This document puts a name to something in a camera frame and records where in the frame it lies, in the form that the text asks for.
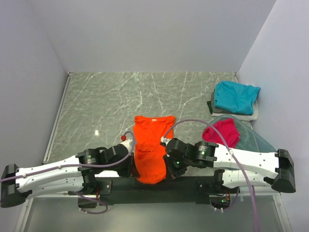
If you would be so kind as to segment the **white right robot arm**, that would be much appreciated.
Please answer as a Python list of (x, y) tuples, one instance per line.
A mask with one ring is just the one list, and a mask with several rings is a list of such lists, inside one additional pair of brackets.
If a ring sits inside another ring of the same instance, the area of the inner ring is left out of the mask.
[(165, 148), (163, 159), (173, 179), (184, 175), (188, 167), (212, 168), (211, 188), (218, 193), (245, 185), (269, 186), (283, 193), (296, 192), (294, 161), (285, 149), (252, 152), (204, 141), (186, 144), (177, 138), (165, 137), (160, 144)]

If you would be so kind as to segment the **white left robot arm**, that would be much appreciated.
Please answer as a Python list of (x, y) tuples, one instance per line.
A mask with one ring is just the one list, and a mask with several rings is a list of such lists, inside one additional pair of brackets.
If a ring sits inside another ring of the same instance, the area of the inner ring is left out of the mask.
[(127, 140), (110, 148), (86, 149), (42, 166), (5, 167), (0, 179), (0, 206), (15, 207), (27, 199), (63, 191), (91, 194), (98, 190), (96, 175), (103, 171), (128, 172), (135, 143)]

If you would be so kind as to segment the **orange t shirt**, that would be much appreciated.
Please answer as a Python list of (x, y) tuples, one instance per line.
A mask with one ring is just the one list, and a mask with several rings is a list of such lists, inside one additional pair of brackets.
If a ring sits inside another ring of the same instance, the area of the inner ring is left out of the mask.
[(136, 139), (134, 161), (139, 173), (138, 181), (143, 184), (157, 184), (166, 178), (166, 165), (163, 159), (165, 148), (161, 138), (173, 138), (176, 118), (136, 116), (133, 132)]

